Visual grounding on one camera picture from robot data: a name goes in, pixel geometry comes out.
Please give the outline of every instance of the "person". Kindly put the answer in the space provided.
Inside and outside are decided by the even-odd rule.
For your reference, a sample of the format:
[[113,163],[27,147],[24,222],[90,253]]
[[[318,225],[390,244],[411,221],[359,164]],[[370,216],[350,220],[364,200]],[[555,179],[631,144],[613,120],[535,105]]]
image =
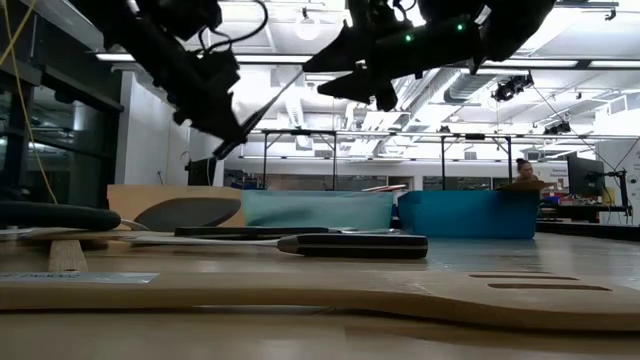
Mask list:
[[533,166],[531,166],[529,161],[517,159],[516,163],[518,164],[518,177],[516,178],[516,182],[538,180],[538,177],[533,175]]

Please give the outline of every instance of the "window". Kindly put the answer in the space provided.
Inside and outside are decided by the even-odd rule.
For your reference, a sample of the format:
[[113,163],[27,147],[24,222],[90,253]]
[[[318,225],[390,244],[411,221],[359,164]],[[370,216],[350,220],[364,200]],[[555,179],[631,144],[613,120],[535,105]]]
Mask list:
[[108,132],[106,114],[41,86],[34,89],[31,127],[34,135],[75,148],[102,153]]
[[509,185],[510,183],[509,178],[493,178],[493,189]]
[[[491,178],[484,177],[447,177],[447,190],[489,190]],[[441,176],[425,176],[422,178],[422,189],[425,191],[442,190]]]
[[[88,155],[36,143],[45,175],[61,204],[100,206],[105,196],[102,161]],[[25,187],[32,201],[51,202],[33,145],[29,145]]]
[[338,176],[340,191],[362,191],[378,186],[387,186],[386,176]]
[[[386,176],[338,176],[338,190],[362,191],[387,185]],[[269,190],[333,190],[332,175],[267,175]]]

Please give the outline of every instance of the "computer screen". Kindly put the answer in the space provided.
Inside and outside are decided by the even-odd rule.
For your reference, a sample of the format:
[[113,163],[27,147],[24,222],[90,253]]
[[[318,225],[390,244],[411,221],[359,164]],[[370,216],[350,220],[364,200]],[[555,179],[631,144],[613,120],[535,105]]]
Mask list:
[[569,168],[569,190],[574,195],[602,196],[604,192],[604,164],[602,161],[579,158],[577,154],[567,156]]

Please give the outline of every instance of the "sticker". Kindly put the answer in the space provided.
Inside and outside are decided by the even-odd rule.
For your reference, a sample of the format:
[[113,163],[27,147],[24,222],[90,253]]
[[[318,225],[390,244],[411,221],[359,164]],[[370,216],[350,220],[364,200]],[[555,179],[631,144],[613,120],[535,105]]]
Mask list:
[[158,273],[90,273],[90,272],[47,272],[47,273],[3,273],[0,282],[19,283],[100,283],[100,284],[147,284]]

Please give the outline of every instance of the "glass wall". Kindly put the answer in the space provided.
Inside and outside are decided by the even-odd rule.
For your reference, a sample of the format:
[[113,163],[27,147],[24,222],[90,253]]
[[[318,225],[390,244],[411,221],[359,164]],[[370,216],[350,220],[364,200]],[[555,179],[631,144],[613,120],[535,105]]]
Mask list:
[[[386,176],[338,176],[338,190],[362,191],[387,185]],[[332,175],[268,175],[268,190],[333,190]]]
[[[488,177],[449,177],[445,179],[447,190],[490,190],[491,178]],[[442,176],[425,176],[422,189],[442,190]]]
[[24,159],[20,169],[4,169],[10,176],[5,184],[21,187],[25,198],[36,202],[53,202],[46,182],[58,203],[90,207],[106,207],[107,184],[113,181],[117,139],[117,116],[100,112],[45,86],[32,89],[29,124],[35,144],[25,143],[28,131],[21,112],[11,113],[11,93],[0,96],[0,129],[11,132],[0,138],[0,169],[5,156]]
[[509,178],[493,178],[493,189],[511,184]]

